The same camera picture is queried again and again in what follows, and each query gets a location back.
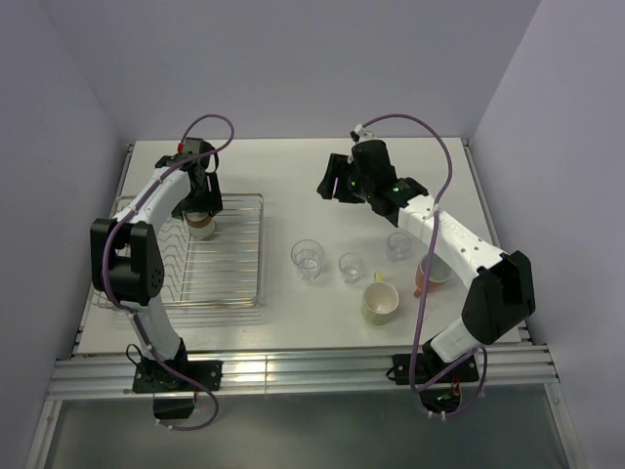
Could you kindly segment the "brown and white paper cup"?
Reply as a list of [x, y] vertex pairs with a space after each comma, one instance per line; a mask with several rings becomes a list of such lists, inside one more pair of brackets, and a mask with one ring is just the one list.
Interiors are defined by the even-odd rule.
[[201, 212], [184, 212], [183, 215], [192, 237], [203, 240], [214, 235], [217, 224], [212, 215]]

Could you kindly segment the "large clear glass tumbler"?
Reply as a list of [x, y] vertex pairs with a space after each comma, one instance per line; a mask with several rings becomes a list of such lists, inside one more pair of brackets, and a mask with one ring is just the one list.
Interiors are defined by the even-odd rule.
[[304, 280], [314, 280], [321, 274], [323, 260], [323, 247], [315, 240], [302, 239], [291, 249], [291, 261]]

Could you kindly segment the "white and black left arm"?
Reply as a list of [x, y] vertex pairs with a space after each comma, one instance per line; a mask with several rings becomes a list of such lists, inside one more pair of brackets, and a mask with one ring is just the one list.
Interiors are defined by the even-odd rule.
[[190, 366], [162, 302], [157, 235], [169, 219], [184, 222], [195, 239], [215, 233], [223, 209], [218, 166], [211, 144], [187, 138], [176, 154], [156, 162], [147, 186], [125, 208], [90, 228], [92, 284], [128, 315], [141, 344], [140, 374], [168, 390], [187, 385]]

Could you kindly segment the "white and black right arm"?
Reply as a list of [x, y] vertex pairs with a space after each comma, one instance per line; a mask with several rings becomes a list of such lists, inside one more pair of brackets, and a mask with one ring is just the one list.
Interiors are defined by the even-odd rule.
[[324, 199], [368, 203], [374, 213], [431, 246], [467, 287], [460, 318], [425, 348], [423, 369], [431, 379], [446, 379], [462, 355], [493, 344], [534, 313], [529, 259], [481, 239], [443, 210], [424, 186], [400, 178], [385, 142], [361, 141], [349, 155], [331, 154], [317, 191]]

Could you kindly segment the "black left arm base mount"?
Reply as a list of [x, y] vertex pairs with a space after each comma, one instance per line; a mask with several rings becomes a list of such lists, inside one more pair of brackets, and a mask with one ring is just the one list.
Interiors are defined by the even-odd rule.
[[[183, 374], [210, 391], [218, 391], [222, 371], [221, 361], [189, 362]], [[200, 389], [172, 375], [156, 362], [144, 360], [136, 368], [132, 392], [140, 396], [152, 396], [152, 413], [155, 418], [179, 424], [197, 410]]]

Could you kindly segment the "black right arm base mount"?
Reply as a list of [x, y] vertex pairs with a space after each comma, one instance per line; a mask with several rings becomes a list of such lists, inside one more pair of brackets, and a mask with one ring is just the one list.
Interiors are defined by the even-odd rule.
[[[387, 379], [397, 386], [407, 386], [409, 384], [409, 365], [409, 354], [392, 355], [392, 366], [385, 373]], [[424, 385], [445, 367], [446, 363], [441, 362], [438, 358], [428, 358], [423, 353], [419, 353], [414, 371], [415, 384], [417, 386]], [[461, 385], [478, 383], [479, 379], [476, 359], [470, 358], [447, 372], [436, 382], [436, 385], [444, 384], [445, 388], [430, 387], [420, 392], [419, 398], [425, 409], [434, 413], [455, 411], [462, 401]]]

